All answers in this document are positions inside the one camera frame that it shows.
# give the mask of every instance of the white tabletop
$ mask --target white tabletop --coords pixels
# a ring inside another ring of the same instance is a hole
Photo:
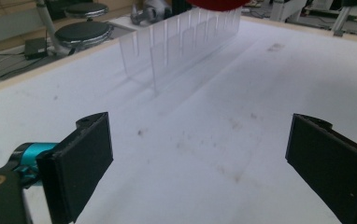
[[[103,111],[115,161],[78,223],[339,223],[284,156],[293,113],[357,142],[357,42],[242,21],[156,96],[124,74],[119,44],[83,51],[0,83],[0,167]],[[26,195],[50,223],[42,189]]]

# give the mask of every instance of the black chair seat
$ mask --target black chair seat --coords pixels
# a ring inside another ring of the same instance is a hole
[[[100,3],[78,3],[64,11],[69,18],[92,18],[108,13],[108,7]]]
[[[83,21],[66,25],[55,36],[67,48],[88,48],[105,41],[112,31],[112,25],[100,21]]]

